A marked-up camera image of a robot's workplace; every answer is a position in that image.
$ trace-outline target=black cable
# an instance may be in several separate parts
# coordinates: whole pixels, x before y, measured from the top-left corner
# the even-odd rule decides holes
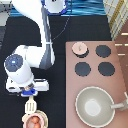
[[[68,19],[67,19],[67,21],[66,21],[66,23],[65,23],[65,25],[64,25],[64,28],[63,28],[63,30],[62,30],[57,36],[55,36],[55,37],[52,39],[52,41],[55,40],[56,38],[58,38],[58,37],[65,31],[65,29],[66,29],[66,27],[67,27],[67,24],[68,24],[68,21],[69,21],[69,19],[70,19],[70,17],[71,17],[71,14],[72,14],[72,0],[71,0],[71,12],[70,12],[69,17],[68,17]]]

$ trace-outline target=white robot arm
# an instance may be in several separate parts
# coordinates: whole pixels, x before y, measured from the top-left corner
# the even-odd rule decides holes
[[[45,52],[42,47],[20,45],[7,57],[4,67],[8,75],[6,89],[9,92],[22,92],[21,95],[26,97],[31,94],[37,95],[38,91],[49,90],[48,81],[34,79],[30,67],[46,70],[54,64],[55,57],[51,45],[47,44]]]
[[[38,91],[49,90],[49,84],[45,79],[34,79],[31,67],[46,70],[55,61],[46,9],[40,0],[12,0],[12,3],[21,14],[37,23],[42,47],[20,45],[6,58],[6,89],[20,92],[23,97],[37,95]]]

